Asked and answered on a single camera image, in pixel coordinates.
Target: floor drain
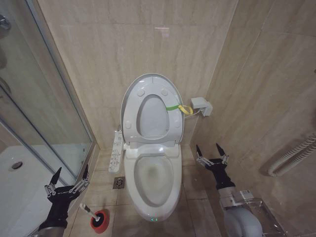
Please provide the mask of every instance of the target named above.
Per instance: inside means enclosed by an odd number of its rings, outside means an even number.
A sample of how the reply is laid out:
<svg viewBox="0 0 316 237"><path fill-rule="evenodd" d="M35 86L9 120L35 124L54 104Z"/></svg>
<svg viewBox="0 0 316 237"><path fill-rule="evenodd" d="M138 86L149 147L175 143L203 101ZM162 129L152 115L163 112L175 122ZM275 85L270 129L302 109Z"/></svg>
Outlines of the floor drain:
<svg viewBox="0 0 316 237"><path fill-rule="evenodd" d="M19 162L14 163L14 164L11 166L11 168L12 168L12 169L18 169L18 168L20 168L22 165L23 165L23 162L19 161Z"/></svg>
<svg viewBox="0 0 316 237"><path fill-rule="evenodd" d="M114 178L113 189L123 189L125 186L125 177Z"/></svg>

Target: green ribbon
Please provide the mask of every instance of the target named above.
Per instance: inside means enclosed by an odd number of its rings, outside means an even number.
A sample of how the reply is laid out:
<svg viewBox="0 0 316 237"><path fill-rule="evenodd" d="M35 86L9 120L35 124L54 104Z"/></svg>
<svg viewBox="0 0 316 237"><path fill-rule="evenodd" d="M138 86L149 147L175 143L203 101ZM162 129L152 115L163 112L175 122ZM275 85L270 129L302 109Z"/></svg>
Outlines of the green ribbon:
<svg viewBox="0 0 316 237"><path fill-rule="evenodd" d="M167 111L171 111L171 110L176 110L179 108L179 105L175 105L175 106L171 106L171 107L166 107Z"/></svg>

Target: tiled floor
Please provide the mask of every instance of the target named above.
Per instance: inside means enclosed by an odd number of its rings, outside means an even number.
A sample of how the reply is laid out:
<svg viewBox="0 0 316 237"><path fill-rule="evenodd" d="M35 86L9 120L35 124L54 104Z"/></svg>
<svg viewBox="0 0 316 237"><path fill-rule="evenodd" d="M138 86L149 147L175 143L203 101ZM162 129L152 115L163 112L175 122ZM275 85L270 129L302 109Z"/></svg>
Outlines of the tiled floor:
<svg viewBox="0 0 316 237"><path fill-rule="evenodd" d="M106 209L110 214L108 229L96 234L90 227L90 217L77 210L68 218L65 237L220 237L215 217L207 198L202 178L189 146L182 146L182 190L179 203L163 222L145 221L134 209L125 189L113 190L115 177L124 176L123 164L119 174L110 174L108 165L112 150L101 150L84 202L96 211Z"/></svg>

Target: toilet brush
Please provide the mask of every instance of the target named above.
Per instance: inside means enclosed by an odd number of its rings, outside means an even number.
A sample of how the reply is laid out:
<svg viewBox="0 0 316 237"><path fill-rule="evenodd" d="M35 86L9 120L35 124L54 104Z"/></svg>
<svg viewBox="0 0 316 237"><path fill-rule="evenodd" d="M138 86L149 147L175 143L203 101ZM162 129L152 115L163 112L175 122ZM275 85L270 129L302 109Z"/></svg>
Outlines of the toilet brush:
<svg viewBox="0 0 316 237"><path fill-rule="evenodd" d="M107 229L109 225L109 217L105 210L99 210L93 213L90 208L83 203L80 203L80 208L91 216L90 225L97 234L101 234Z"/></svg>

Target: white toilet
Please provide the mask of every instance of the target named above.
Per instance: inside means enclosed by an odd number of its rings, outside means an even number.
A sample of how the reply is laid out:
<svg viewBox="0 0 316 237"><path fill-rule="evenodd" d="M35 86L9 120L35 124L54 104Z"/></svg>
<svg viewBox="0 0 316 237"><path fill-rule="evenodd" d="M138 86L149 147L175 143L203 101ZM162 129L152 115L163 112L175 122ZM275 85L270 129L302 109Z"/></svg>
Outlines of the white toilet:
<svg viewBox="0 0 316 237"><path fill-rule="evenodd" d="M128 88L120 111L125 140L127 189L138 213L163 221L175 209L181 190L184 116L174 84L159 74L145 74Z"/></svg>

